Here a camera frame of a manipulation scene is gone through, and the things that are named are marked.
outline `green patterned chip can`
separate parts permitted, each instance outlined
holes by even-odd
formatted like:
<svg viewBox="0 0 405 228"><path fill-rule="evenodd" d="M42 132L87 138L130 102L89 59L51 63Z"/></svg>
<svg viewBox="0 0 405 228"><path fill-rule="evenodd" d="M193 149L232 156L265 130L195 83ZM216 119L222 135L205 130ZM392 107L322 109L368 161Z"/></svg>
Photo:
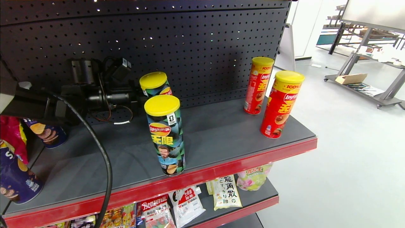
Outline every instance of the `green patterned chip can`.
<svg viewBox="0 0 405 228"><path fill-rule="evenodd" d="M158 95L145 103L149 131L163 172L176 176L185 167L180 101L171 95Z"/></svg>

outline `purple chip bag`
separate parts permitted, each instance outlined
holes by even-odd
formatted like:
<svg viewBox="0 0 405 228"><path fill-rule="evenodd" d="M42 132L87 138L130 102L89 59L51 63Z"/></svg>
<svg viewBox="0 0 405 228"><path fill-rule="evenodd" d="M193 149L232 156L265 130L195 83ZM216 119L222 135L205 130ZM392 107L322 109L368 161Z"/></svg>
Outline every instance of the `purple chip bag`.
<svg viewBox="0 0 405 228"><path fill-rule="evenodd" d="M44 143L46 148L56 148L66 142L68 136L59 126L45 125L36 120L23 119L27 126Z"/></svg>
<svg viewBox="0 0 405 228"><path fill-rule="evenodd" d="M74 219L70 222L70 228L94 228L98 215L90 215Z"/></svg>
<svg viewBox="0 0 405 228"><path fill-rule="evenodd" d="M16 204L23 204L37 196L42 188L42 181L1 141L1 194Z"/></svg>

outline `red chip bag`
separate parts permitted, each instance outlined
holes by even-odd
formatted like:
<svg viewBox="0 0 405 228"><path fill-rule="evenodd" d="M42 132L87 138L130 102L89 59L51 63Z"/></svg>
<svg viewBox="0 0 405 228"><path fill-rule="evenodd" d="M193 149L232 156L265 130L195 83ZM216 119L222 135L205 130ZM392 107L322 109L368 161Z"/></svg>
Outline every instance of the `red chip bag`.
<svg viewBox="0 0 405 228"><path fill-rule="evenodd" d="M7 147L16 154L24 164L28 164L27 138L21 126L20 119L12 116L0 116L1 136Z"/></svg>

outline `barcode label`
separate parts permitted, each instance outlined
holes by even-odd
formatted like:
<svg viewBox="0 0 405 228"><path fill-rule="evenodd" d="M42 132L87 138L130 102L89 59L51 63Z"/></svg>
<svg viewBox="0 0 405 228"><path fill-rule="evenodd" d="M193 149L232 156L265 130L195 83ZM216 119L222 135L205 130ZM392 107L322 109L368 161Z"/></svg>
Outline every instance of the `barcode label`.
<svg viewBox="0 0 405 228"><path fill-rule="evenodd" d="M176 115L174 112L167 115L167 122L169 123L169 125L173 125L173 124L177 123Z"/></svg>

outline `red chip can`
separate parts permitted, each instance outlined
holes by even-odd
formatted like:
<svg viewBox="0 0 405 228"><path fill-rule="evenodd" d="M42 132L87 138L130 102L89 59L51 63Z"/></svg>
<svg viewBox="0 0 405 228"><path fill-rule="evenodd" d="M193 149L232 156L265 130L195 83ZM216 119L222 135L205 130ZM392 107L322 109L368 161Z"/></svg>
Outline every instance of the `red chip can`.
<svg viewBox="0 0 405 228"><path fill-rule="evenodd" d="M249 84L244 110L251 115L257 115L262 109L262 103L269 83L274 59L255 57L252 59Z"/></svg>
<svg viewBox="0 0 405 228"><path fill-rule="evenodd" d="M268 138L279 138L297 99L305 76L295 71L279 71L267 101L260 132Z"/></svg>

